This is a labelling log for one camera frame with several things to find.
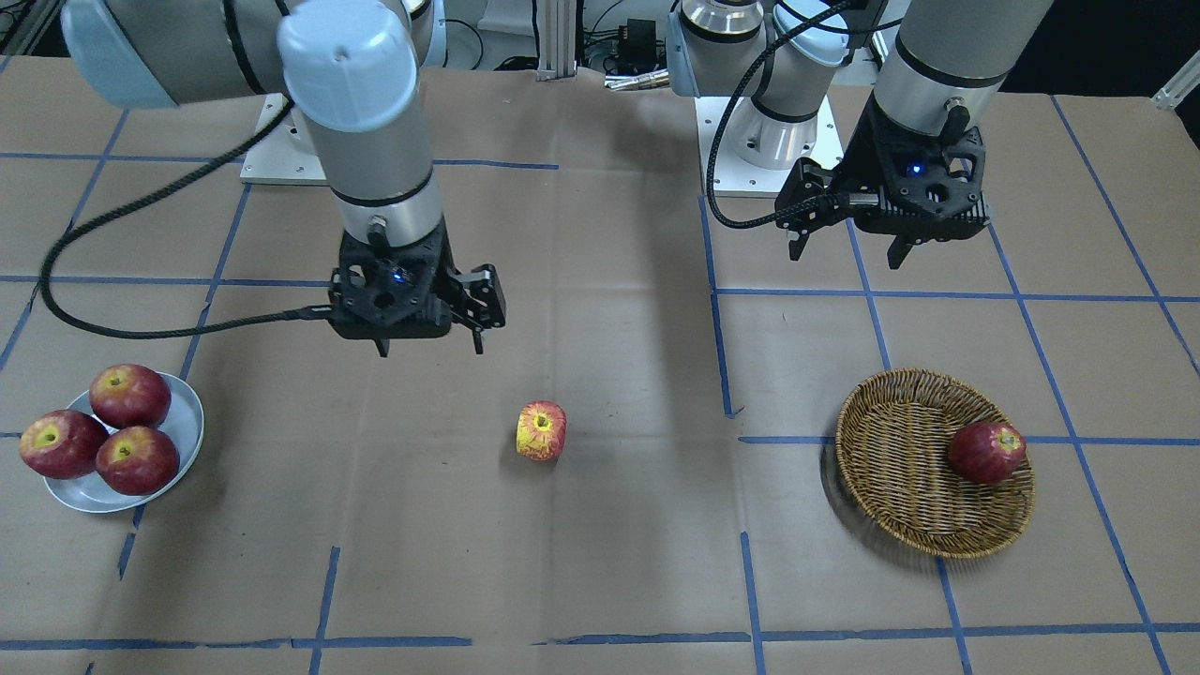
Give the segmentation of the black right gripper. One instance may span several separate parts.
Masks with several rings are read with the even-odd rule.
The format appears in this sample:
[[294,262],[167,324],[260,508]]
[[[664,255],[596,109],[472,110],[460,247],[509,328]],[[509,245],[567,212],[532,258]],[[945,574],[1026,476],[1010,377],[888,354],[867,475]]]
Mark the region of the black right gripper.
[[494,265],[460,270],[443,225],[404,247],[390,245],[379,226],[366,241],[344,233],[328,298],[328,321],[340,338],[374,340],[382,358],[390,340],[444,338],[456,324],[472,330],[474,351],[484,356],[485,331],[508,324]]

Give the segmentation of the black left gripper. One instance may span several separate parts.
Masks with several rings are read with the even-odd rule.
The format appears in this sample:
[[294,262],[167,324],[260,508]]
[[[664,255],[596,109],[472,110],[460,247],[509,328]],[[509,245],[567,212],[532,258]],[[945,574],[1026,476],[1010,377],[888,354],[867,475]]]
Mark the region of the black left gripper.
[[971,110],[959,97],[935,110],[941,121],[922,135],[892,120],[870,96],[835,167],[798,159],[774,204],[774,223],[788,229],[788,259],[800,259],[809,234],[844,219],[866,233],[894,235],[890,270],[919,243],[966,240],[990,225],[986,148]]

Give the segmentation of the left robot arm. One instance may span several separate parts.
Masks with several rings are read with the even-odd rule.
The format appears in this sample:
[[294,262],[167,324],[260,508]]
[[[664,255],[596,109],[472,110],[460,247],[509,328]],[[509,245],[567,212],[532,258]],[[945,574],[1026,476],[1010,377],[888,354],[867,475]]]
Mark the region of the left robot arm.
[[[973,238],[992,221],[979,124],[1046,1],[913,1],[894,22],[883,1],[676,1],[668,14],[671,89],[725,100],[703,161],[712,216],[731,229],[773,225],[788,257],[848,219],[889,235],[888,265],[930,241]],[[812,159],[834,77],[875,32],[894,30],[859,120],[835,166]],[[720,153],[786,178],[766,217],[716,205]]]

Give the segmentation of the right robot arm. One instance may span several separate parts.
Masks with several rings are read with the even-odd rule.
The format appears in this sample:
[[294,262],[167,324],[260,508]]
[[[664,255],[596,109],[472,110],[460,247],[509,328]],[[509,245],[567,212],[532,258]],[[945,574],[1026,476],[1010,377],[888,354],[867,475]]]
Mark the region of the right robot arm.
[[[482,352],[484,334],[506,324],[494,265],[462,271],[454,262],[420,92],[428,14],[401,1],[67,1],[60,25],[86,84],[122,110],[251,95],[284,103],[248,141],[60,235],[37,282],[56,319],[121,340],[325,321],[382,357],[394,340],[444,338],[454,325]],[[52,277],[68,245],[244,157],[288,118],[307,133],[343,219],[325,304],[160,331],[98,325],[60,307]]]

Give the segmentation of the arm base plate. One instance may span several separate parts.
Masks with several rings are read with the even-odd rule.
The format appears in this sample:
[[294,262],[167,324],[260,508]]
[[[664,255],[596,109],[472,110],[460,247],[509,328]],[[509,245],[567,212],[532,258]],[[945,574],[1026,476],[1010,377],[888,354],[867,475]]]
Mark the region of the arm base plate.
[[714,192],[722,197],[774,198],[799,159],[830,171],[842,142],[827,96],[805,121],[784,123],[739,98],[716,148]]
[[290,110],[274,132],[245,154],[240,178],[270,187],[328,187],[302,112]]

